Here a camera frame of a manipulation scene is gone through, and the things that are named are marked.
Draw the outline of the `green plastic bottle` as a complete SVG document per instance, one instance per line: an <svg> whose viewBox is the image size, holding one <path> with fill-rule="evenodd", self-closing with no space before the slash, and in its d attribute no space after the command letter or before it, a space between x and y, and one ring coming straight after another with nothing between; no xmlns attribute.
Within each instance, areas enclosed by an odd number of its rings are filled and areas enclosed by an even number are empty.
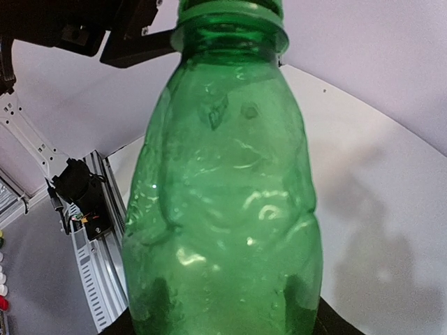
<svg viewBox="0 0 447 335"><path fill-rule="evenodd" d="M133 328L311 334L323 254L282 2L181 1L171 43L122 239Z"/></svg>

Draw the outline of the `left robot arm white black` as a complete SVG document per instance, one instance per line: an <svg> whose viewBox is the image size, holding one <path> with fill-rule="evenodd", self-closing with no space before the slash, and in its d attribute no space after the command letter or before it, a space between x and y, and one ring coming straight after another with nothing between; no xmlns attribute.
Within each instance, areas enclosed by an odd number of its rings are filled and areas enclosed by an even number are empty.
<svg viewBox="0 0 447 335"><path fill-rule="evenodd" d="M39 164L43 176L72 169L73 159L60 152L22 111L14 90L12 47L15 40L55 47L128 68L173 52L170 30L150 29L161 1L2 1L1 125Z"/></svg>

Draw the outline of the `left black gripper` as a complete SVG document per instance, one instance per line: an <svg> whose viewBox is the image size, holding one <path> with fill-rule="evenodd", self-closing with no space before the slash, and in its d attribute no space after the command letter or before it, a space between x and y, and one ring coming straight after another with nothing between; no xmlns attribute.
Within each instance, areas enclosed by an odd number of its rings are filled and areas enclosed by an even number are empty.
<svg viewBox="0 0 447 335"><path fill-rule="evenodd" d="M142 35L161 1L1 2L1 36L94 56L107 31L100 62L129 68L175 52L173 29Z"/></svg>

